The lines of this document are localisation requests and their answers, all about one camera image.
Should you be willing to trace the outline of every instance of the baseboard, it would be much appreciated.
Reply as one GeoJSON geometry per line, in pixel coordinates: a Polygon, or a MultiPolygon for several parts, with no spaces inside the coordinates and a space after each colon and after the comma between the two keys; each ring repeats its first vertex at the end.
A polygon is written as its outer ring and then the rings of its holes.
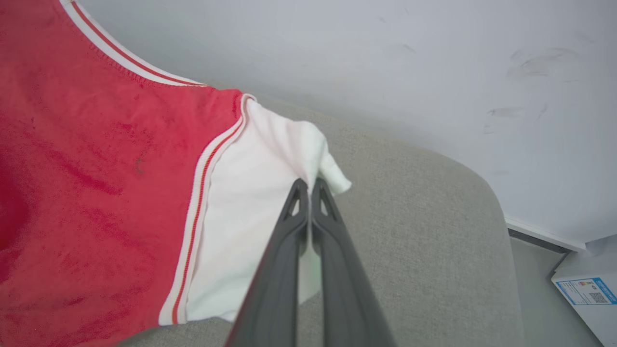
{"type": "Polygon", "coordinates": [[[573,240],[569,240],[567,238],[563,238],[561,236],[555,235],[555,234],[551,234],[549,232],[545,232],[543,230],[540,230],[538,228],[534,228],[531,227],[529,225],[525,225],[521,222],[518,222],[516,220],[510,219],[510,218],[506,218],[505,219],[505,223],[508,226],[508,229],[512,229],[515,230],[517,232],[520,233],[524,233],[526,235],[529,236],[533,236],[535,238],[538,238],[540,240],[546,241],[546,242],[550,242],[554,245],[557,246],[561,246],[564,247],[566,249],[570,249],[572,251],[575,252],[583,252],[587,250],[587,247],[585,246],[584,242],[578,242],[578,241],[573,241],[573,240]]]}

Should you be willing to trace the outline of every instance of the white wall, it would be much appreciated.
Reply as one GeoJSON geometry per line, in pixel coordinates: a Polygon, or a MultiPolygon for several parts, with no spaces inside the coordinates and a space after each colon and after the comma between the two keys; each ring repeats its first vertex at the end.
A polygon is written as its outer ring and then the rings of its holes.
{"type": "Polygon", "coordinates": [[[85,0],[177,75],[308,106],[445,154],[506,216],[617,233],[614,0],[85,0]]]}

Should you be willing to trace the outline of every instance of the white sleeve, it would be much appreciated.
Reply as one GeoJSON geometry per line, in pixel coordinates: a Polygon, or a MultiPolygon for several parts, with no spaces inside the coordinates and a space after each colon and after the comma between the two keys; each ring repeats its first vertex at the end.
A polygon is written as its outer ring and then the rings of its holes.
{"type": "MultiPolygon", "coordinates": [[[[318,175],[334,194],[351,187],[316,126],[284,118],[252,99],[246,111],[242,134],[212,173],[188,293],[188,320],[235,319],[297,178],[308,184],[309,192],[318,175]]],[[[308,247],[300,258],[299,301],[320,288],[318,256],[308,247]]]]}

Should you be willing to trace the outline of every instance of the qr code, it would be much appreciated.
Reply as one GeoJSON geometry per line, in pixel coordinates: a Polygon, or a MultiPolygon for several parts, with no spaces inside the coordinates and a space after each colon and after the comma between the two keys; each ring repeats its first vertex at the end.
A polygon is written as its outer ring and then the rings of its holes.
{"type": "Polygon", "coordinates": [[[589,293],[596,304],[608,304],[608,301],[602,293],[589,293]]]}

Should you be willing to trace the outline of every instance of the white box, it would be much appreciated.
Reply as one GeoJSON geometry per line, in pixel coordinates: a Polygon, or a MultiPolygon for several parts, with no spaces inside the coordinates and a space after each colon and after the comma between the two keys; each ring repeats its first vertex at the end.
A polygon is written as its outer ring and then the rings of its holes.
{"type": "Polygon", "coordinates": [[[571,253],[551,281],[606,347],[617,346],[617,235],[571,253]]]}

